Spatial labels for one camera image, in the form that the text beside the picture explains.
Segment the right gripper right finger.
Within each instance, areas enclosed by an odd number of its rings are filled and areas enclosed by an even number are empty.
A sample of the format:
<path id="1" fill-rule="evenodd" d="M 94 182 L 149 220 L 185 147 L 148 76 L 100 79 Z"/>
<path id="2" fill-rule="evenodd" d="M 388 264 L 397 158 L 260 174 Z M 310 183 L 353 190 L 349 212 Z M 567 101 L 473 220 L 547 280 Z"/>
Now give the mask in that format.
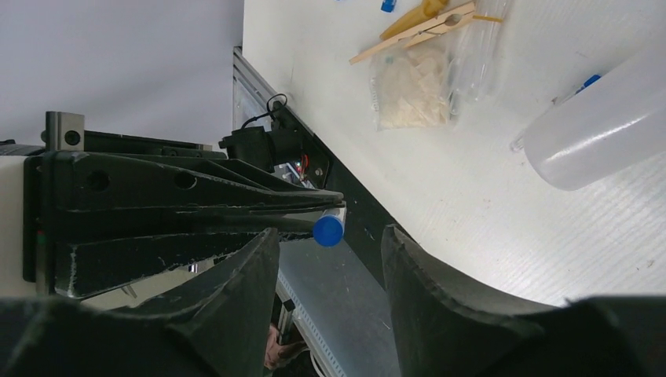
<path id="1" fill-rule="evenodd" d="M 400 228 L 382 267 L 404 376 L 662 376 L 665 299 L 597 296 L 563 307 L 483 284 Z"/>

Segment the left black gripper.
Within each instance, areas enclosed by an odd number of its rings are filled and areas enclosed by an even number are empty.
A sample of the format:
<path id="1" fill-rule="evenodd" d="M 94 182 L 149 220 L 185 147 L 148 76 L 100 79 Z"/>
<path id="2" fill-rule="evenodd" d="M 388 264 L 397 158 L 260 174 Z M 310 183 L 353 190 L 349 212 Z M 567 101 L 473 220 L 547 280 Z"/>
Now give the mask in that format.
<path id="1" fill-rule="evenodd" d="M 82 151 L 85 116 L 47 112 L 44 147 L 1 142 L 1 296 L 28 297 L 53 293 L 52 262 L 38 241 L 36 220 L 24 214 L 36 197 L 25 183 L 41 164 L 30 168 L 30 156 L 44 151 Z M 124 234 L 55 244 L 54 290 L 86 299 L 180 267 L 236 253 L 265 229 L 279 241 L 313 236 L 313 221 L 282 216 L 243 216 L 205 221 L 156 234 Z"/>

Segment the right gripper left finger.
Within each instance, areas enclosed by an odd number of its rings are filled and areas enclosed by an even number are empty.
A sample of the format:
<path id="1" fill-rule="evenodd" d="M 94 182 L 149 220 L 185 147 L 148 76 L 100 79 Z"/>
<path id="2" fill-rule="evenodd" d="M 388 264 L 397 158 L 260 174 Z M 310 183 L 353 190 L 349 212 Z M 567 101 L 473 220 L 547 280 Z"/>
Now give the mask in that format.
<path id="1" fill-rule="evenodd" d="M 60 296 L 1 302 L 4 376 L 260 376 L 279 237 L 249 243 L 136 307 L 100 310 Z"/>

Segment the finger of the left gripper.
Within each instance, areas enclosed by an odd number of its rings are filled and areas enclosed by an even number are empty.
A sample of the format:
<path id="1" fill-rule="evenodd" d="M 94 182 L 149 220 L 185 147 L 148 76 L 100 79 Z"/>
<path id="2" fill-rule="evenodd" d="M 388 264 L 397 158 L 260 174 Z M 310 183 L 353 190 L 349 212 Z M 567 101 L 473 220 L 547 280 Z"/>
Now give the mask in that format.
<path id="1" fill-rule="evenodd" d="M 41 179 L 44 227 L 291 227 L 345 205 L 237 159 L 48 152 Z"/>

